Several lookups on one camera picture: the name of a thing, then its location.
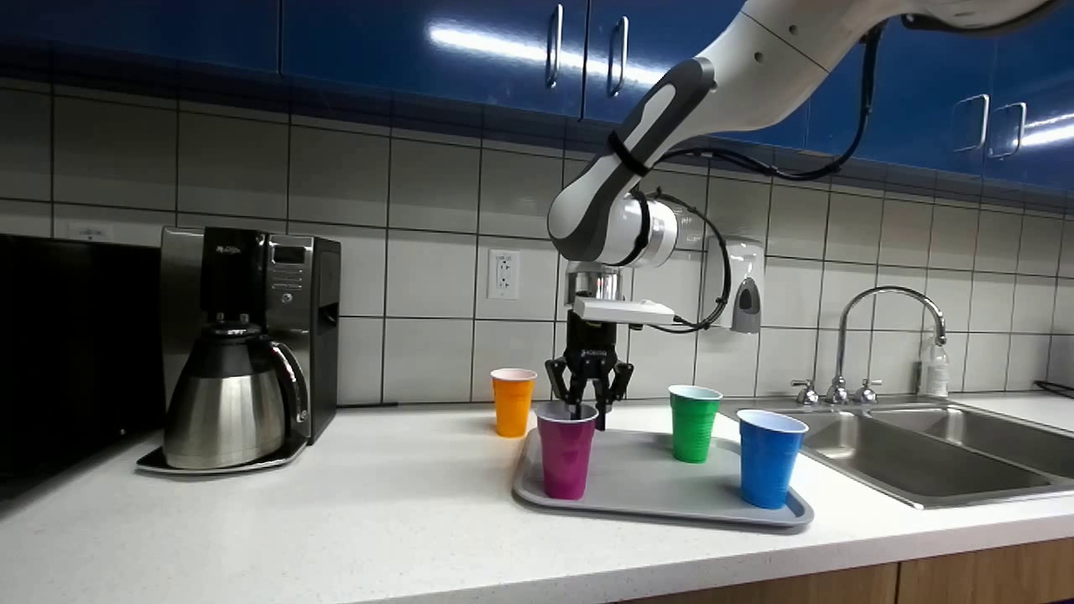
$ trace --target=electrical outlet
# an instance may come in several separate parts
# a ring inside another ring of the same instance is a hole
[[[490,300],[524,297],[524,256],[509,250],[490,250]]]

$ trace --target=coffee maker handle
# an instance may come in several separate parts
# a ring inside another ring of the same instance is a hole
[[[304,444],[304,430],[309,430],[304,377],[300,377],[295,357],[281,342],[267,340],[267,348],[272,348],[272,358],[279,363],[274,377],[281,377],[279,384],[281,384],[281,392],[289,402],[289,436],[285,440],[289,440],[289,445],[297,445],[297,444]]]

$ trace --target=cup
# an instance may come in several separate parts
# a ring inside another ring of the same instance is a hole
[[[590,444],[596,408],[582,407],[569,416],[563,402],[540,402],[536,408],[544,495],[552,500],[579,500],[590,477]]]
[[[529,402],[536,374],[532,370],[492,370],[492,407],[496,407],[496,434],[524,436],[529,425]]]
[[[740,500],[750,507],[779,509],[784,507],[784,489],[790,483],[794,455],[802,450],[807,425],[771,414],[771,408],[740,408],[737,440],[740,440]]]
[[[711,421],[719,414],[719,388],[670,385],[670,455],[703,463],[711,450]]]

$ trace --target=white countertop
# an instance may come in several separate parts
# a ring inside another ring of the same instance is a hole
[[[971,402],[1074,430],[1074,399]],[[619,402],[610,430],[667,434],[667,408]],[[1074,538],[1074,489],[914,509],[805,455],[805,533],[548,515],[509,496],[520,440],[485,408],[337,414],[290,465],[225,479],[133,473],[153,445],[0,515],[0,601],[617,601]]]

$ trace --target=stainless steel sink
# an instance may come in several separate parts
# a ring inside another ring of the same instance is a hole
[[[1074,436],[953,402],[873,407],[869,421],[1074,479]]]
[[[807,422],[805,455],[914,507],[963,507],[1074,486],[1062,477],[1009,463],[946,440],[940,416],[862,408],[781,408]]]

